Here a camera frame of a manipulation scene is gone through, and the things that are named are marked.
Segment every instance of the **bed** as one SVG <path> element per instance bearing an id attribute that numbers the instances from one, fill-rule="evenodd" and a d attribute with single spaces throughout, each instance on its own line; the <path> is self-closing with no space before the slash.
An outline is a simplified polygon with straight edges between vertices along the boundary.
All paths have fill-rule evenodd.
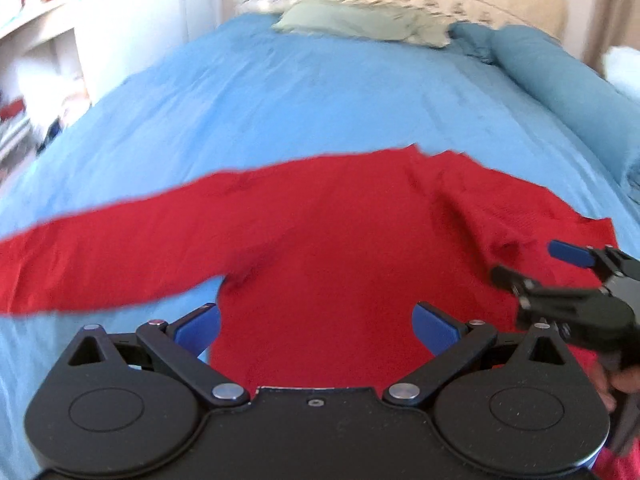
<path id="1" fill-rule="evenodd" d="M 574 126 L 573 116 L 551 110 L 555 98 L 545 104 L 545 86 L 530 79 L 535 65 L 527 71 L 516 59 L 514 44 L 533 54 L 549 48 L 561 53 L 546 34 L 503 29 L 484 46 L 501 61 L 487 64 L 479 59 L 482 45 L 463 38 L 435 50 L 281 34 L 271 28 L 276 15 L 255 11 L 297 0 L 232 1 L 240 16 L 126 80 L 46 149 L 0 200 L 0 237 L 217 170 L 415 143 L 425 153 L 465 152 L 489 168 L 548 187 L 584 216 L 611 217 L 620 247 L 640 256 L 633 189 L 599 155 L 604 148 Z M 496 28 L 534 25 L 561 36 L 564 23 L 561 0 L 402 3 L 416 1 L 428 9 L 435 2 L 451 21 Z M 583 69 L 568 56 L 556 63 L 548 84 L 562 81 L 563 67 Z M 600 80 L 594 84 L 599 91 Z M 582 100 L 577 91 L 564 98 Z M 611 123 L 609 138 L 618 126 Z M 627 143 L 623 151 L 633 150 Z M 109 312 L 0 317 L 0 477 L 36 475 L 22 418 L 78 327 L 98 322 L 109 332 L 130 332 L 148 319 L 177 319 L 212 301 L 221 282 L 215 278 L 179 296 Z"/>

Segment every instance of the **red object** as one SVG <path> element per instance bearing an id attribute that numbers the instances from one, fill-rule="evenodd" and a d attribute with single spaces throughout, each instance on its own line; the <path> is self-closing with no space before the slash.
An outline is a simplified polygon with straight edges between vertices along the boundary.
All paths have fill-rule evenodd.
<path id="1" fill-rule="evenodd" d="M 0 121 L 5 121 L 15 117 L 17 114 L 24 111 L 24 101 L 22 98 L 18 98 L 12 101 L 4 108 L 0 108 Z"/>
<path id="2" fill-rule="evenodd" d="M 213 174 L 5 240 L 0 304 L 8 314 L 111 308 L 224 274 L 220 372 L 250 391 L 380 391 L 431 357 L 412 333 L 417 301 L 507 331 L 516 301 L 488 281 L 494 264 L 547 285 L 597 285 L 548 256 L 556 237 L 615 243 L 609 220 L 464 155 L 322 156 Z M 634 480 L 638 455 L 608 463 L 605 453 L 598 471 Z"/>

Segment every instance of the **white pillow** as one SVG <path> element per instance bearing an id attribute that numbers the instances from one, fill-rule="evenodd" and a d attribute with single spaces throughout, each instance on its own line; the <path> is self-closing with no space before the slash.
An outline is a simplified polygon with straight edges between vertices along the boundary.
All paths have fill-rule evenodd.
<path id="1" fill-rule="evenodd" d="M 640 52 L 612 46 L 602 59 L 605 79 L 621 94 L 640 104 Z"/>

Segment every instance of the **human hand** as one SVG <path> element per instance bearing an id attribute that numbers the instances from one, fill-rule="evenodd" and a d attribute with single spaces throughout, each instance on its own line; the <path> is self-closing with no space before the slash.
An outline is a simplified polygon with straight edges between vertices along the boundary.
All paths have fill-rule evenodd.
<path id="1" fill-rule="evenodd" d="M 589 378 L 610 412 L 616 409 L 616 399 L 610 393 L 612 388 L 625 394 L 640 393 L 640 367 L 638 366 L 615 372 L 607 377 L 602 365 L 596 363 L 591 369 Z"/>

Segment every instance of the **light green pillow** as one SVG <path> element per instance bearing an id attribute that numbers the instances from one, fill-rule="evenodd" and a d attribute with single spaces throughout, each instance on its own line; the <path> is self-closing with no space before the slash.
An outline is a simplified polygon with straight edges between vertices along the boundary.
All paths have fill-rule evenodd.
<path id="1" fill-rule="evenodd" d="M 302 0 L 273 25 L 281 32 L 325 32 L 379 41 L 406 41 L 441 48 L 450 42 L 447 24 L 426 10 L 389 4 Z"/>

